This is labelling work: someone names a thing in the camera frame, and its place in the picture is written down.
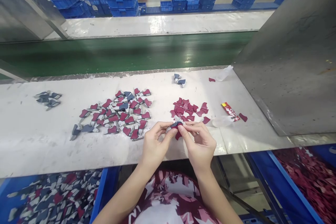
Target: metal frame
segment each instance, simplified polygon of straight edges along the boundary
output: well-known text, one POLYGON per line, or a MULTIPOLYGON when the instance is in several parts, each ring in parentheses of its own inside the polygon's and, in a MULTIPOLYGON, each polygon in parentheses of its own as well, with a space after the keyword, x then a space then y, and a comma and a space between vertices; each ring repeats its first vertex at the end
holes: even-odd
MULTIPOLYGON (((258 167, 256 166, 256 164, 254 163, 254 161, 250 158, 250 156, 248 154, 244 154, 244 158, 246 159, 246 161, 247 161, 249 167, 251 168, 251 170, 253 171, 253 173, 258 176, 256 181, 258 182, 259 187, 260 187, 261 191, 263 192, 267 202, 269 203, 269 205, 271 207, 271 210, 272 210, 273 214, 275 215, 278 223, 279 224, 288 224, 287 219, 286 219, 283 211, 281 210, 277 201, 275 200, 271 190, 269 189, 265 179, 261 175, 261 172, 259 171, 258 167)), ((217 156, 216 159, 217 159, 219 167, 220 167, 220 169, 223 173, 223 177, 225 179, 225 184, 224 185, 219 185, 220 188, 222 189, 222 191, 224 192, 224 194, 228 198, 237 202, 241 207, 243 207, 246 211, 248 211, 250 214, 255 216, 257 219, 259 219, 262 223, 264 223, 264 224, 274 224, 272 221, 270 221, 268 218, 266 218, 264 215, 262 215, 256 209, 254 209, 249 204, 244 202, 242 199, 237 197, 234 192, 232 192, 232 190, 230 188, 229 180, 226 176, 226 172, 224 170, 224 167, 223 167, 223 164, 220 160, 220 157, 217 156)))

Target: white work surface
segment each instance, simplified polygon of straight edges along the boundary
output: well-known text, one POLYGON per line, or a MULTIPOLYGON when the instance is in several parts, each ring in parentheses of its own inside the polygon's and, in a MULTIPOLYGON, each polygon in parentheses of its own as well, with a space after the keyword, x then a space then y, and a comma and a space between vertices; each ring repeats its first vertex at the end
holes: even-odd
MULTIPOLYGON (((94 169, 134 164, 142 153, 143 140, 132 142, 123 133, 104 135, 81 133, 70 141, 74 124, 82 109, 105 102, 115 93, 150 89, 152 118, 146 129, 157 121, 172 121, 170 110, 179 97, 201 107, 208 103, 209 118, 226 115, 221 104, 228 104, 248 117, 224 128, 208 128, 217 141, 215 155, 254 152, 294 147, 287 137, 279 137, 234 72, 223 82, 209 82, 220 70, 180 72, 186 86, 174 84, 171 72, 74 80, 0 85, 0 177, 94 169), (63 94, 58 107, 46 111, 34 95, 51 90, 63 94)), ((182 138, 171 141, 165 160, 187 158, 182 138)))
MULTIPOLYGON (((62 25, 75 39, 258 31, 274 11, 67 19, 62 25)), ((59 39, 56 32, 45 38, 59 39)))

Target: green conveyor belt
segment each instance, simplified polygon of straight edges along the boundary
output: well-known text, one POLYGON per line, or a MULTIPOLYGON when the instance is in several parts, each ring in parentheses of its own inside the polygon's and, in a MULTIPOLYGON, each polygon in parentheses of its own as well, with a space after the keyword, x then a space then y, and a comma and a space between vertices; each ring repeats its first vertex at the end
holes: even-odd
POLYGON ((255 32, 0 44, 0 59, 34 76, 231 64, 255 32))

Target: metal post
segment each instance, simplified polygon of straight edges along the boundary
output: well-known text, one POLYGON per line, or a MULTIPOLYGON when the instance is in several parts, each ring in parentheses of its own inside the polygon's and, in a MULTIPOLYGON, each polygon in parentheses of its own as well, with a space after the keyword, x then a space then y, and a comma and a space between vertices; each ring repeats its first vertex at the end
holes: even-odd
POLYGON ((64 40, 71 39, 71 37, 53 20, 50 20, 47 15, 39 8, 33 0, 25 0, 30 7, 64 40))

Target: person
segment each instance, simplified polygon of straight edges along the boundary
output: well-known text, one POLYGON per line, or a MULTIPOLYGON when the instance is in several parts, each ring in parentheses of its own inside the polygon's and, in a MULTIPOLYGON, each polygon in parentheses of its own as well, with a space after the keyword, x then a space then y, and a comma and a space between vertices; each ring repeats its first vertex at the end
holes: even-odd
POLYGON ((166 133, 172 124, 157 122, 145 133, 138 165, 93 224, 242 224, 210 168, 216 141, 207 127, 202 122, 190 121, 166 133), (178 131, 187 146, 197 181, 178 171, 157 171, 178 131))

